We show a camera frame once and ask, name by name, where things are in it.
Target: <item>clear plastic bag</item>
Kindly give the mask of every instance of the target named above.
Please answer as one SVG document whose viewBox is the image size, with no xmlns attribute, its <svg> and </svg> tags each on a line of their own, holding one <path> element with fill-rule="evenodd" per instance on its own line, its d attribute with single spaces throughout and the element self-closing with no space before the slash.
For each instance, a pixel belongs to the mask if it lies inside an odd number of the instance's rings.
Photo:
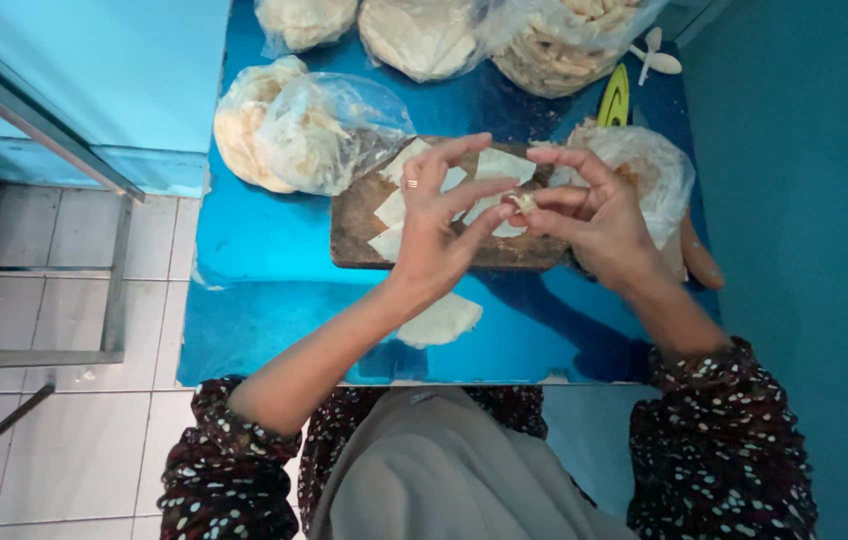
<svg viewBox="0 0 848 540">
<path fill-rule="evenodd" d="M 254 0 L 267 43 L 261 55 L 277 58 L 334 43 L 357 18 L 358 0 Z"/>
<path fill-rule="evenodd" d="M 382 84 L 310 73 L 281 91 L 254 142 L 282 182 L 333 196 L 393 156 L 414 134 L 406 106 Z"/>
<path fill-rule="evenodd" d="M 491 61 L 515 85 L 546 98 L 610 75 L 669 0 L 548 0 Z"/>
<path fill-rule="evenodd" d="M 694 188 L 694 164 L 664 135 L 636 126 L 577 128 L 569 148 L 590 148 L 610 168 L 637 184 L 641 214 L 658 250 L 681 226 Z M 587 186 L 570 167 L 558 167 L 549 186 Z"/>
<path fill-rule="evenodd" d="M 214 141 L 227 168 L 241 180 L 277 193 L 295 189 L 274 176 L 254 143 L 268 107 L 292 80 L 307 73 L 297 56 L 240 70 L 214 110 Z"/>
<path fill-rule="evenodd" d="M 541 0 L 364 0 L 367 56 L 423 83 L 463 75 L 527 26 Z"/>
</svg>

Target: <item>white plastic spoon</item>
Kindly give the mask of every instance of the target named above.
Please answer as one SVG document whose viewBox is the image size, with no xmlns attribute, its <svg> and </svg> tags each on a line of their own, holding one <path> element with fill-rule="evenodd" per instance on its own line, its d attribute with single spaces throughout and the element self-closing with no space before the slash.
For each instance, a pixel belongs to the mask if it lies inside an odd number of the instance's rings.
<svg viewBox="0 0 848 540">
<path fill-rule="evenodd" d="M 651 58 L 660 50 L 663 34 L 663 30 L 657 26 L 650 29 L 647 35 L 644 36 L 644 41 L 647 43 L 647 55 L 644 56 L 644 67 L 641 68 L 641 78 L 637 80 L 638 87 L 643 87 L 644 81 L 648 78 L 648 68 L 651 67 Z"/>
<path fill-rule="evenodd" d="M 627 50 L 642 61 L 647 56 L 644 51 L 638 49 L 634 45 L 631 45 Z M 665 75 L 677 75 L 681 73 L 684 68 L 681 66 L 681 61 L 672 55 L 667 53 L 654 53 L 650 55 L 650 69 Z"/>
</svg>

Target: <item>polka dot sleeve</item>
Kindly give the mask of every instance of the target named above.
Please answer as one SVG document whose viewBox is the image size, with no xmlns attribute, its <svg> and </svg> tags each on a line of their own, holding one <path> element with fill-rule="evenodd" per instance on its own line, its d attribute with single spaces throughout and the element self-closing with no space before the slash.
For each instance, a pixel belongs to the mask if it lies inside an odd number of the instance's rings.
<svg viewBox="0 0 848 540">
<path fill-rule="evenodd" d="M 162 476 L 162 540 L 290 540 L 298 532 L 283 467 L 298 454 L 300 434 L 284 437 L 235 416 L 227 398 L 241 380 L 207 380 L 194 391 L 197 426 L 170 450 Z"/>
<path fill-rule="evenodd" d="M 651 358 L 662 399 L 630 417 L 634 499 L 642 538 L 814 538 L 810 466 L 787 394 L 733 344 L 664 363 Z"/>
</svg>

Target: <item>dark patterned blouse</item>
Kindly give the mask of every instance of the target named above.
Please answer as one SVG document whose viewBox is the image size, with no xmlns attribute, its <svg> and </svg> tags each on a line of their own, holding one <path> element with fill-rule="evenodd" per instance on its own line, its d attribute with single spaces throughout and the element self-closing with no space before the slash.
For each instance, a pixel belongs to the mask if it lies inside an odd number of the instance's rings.
<svg viewBox="0 0 848 540">
<path fill-rule="evenodd" d="M 814 538 L 818 510 L 804 437 L 787 394 L 750 344 L 735 339 L 670 367 L 653 352 L 650 363 L 664 396 L 640 401 L 630 415 L 635 489 L 627 524 L 634 532 L 654 540 Z M 289 540 L 298 532 L 283 467 L 298 454 L 301 435 L 282 437 L 228 410 L 241 380 L 208 380 L 194 392 L 197 427 L 171 449 L 163 475 L 163 540 Z M 387 391 L 337 388 L 310 417 L 297 485 L 305 534 L 347 440 Z M 540 387 L 464 391 L 502 426 L 547 437 Z"/>
</svg>

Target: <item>finger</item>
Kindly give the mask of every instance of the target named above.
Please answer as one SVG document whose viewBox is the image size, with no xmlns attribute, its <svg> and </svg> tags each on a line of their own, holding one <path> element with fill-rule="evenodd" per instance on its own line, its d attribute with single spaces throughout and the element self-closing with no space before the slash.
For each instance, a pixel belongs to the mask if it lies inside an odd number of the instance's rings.
<svg viewBox="0 0 848 540">
<path fill-rule="evenodd" d="M 490 141 L 490 133 L 483 132 L 442 142 L 408 159 L 404 163 L 404 174 L 406 178 L 417 177 L 416 190 L 436 195 L 441 192 L 447 170 L 457 166 L 464 154 L 488 148 Z"/>
<path fill-rule="evenodd" d="M 590 150 L 537 146 L 527 149 L 527 159 L 536 164 L 573 167 L 591 188 L 617 186 L 621 182 L 608 164 Z"/>
<path fill-rule="evenodd" d="M 568 242 L 581 243 L 589 233 L 586 221 L 567 217 L 550 210 L 538 210 L 527 216 L 527 226 L 535 234 L 547 234 Z"/>
<path fill-rule="evenodd" d="M 464 154 L 487 149 L 490 142 L 489 132 L 470 134 L 434 145 L 430 150 L 419 153 L 414 159 L 421 162 L 437 159 L 445 164 L 456 164 Z"/>
<path fill-rule="evenodd" d="M 510 224 L 511 227 L 527 227 L 528 216 L 521 213 L 517 213 L 508 217 L 507 223 Z"/>
<path fill-rule="evenodd" d="M 447 163 L 439 160 L 427 160 L 422 163 L 404 163 L 405 195 L 420 197 L 423 194 L 435 196 L 441 193 L 444 178 L 447 177 Z"/>
<path fill-rule="evenodd" d="M 538 207 L 553 205 L 579 207 L 587 202 L 591 190 L 576 185 L 562 185 L 561 187 L 545 187 L 530 193 L 534 196 L 534 202 Z"/>
<path fill-rule="evenodd" d="M 454 241 L 453 249 L 464 252 L 468 258 L 474 257 L 481 241 L 490 237 L 490 234 L 504 223 L 504 220 L 513 215 L 514 206 L 510 204 L 497 204 L 485 208 L 478 218 L 464 229 L 460 238 Z"/>
<path fill-rule="evenodd" d="M 504 193 L 517 187 L 517 178 L 495 178 L 468 181 L 440 196 L 440 210 L 448 213 L 466 211 L 479 199 Z"/>
</svg>

